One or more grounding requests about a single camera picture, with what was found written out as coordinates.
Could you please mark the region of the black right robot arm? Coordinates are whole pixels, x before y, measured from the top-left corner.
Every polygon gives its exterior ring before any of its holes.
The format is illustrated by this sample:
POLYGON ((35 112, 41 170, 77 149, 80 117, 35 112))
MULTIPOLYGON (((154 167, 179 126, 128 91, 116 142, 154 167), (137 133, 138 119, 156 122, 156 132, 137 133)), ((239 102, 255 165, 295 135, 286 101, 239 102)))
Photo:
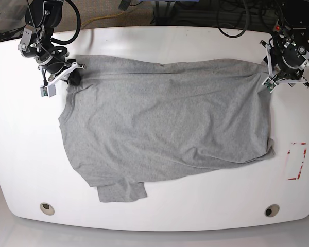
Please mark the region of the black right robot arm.
POLYGON ((22 38, 18 50, 25 58, 33 58, 43 77, 43 86, 63 80, 67 84, 79 85, 80 75, 75 72, 83 65, 75 59, 68 59, 69 51, 65 47, 75 41, 81 30, 81 17, 77 6, 67 1, 76 15, 76 30, 72 38, 62 41, 53 38, 54 28, 62 19, 64 1, 29 1, 22 38))

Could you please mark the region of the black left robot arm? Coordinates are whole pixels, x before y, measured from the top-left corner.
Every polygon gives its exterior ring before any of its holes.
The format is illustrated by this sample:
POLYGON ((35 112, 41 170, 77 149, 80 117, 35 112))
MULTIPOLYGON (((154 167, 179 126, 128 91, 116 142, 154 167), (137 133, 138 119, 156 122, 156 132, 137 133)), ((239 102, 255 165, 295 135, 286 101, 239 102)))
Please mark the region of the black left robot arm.
POLYGON ((270 34, 260 44, 268 76, 262 85, 272 92, 279 84, 309 87, 304 71, 309 67, 309 1, 256 1, 257 17, 270 34))

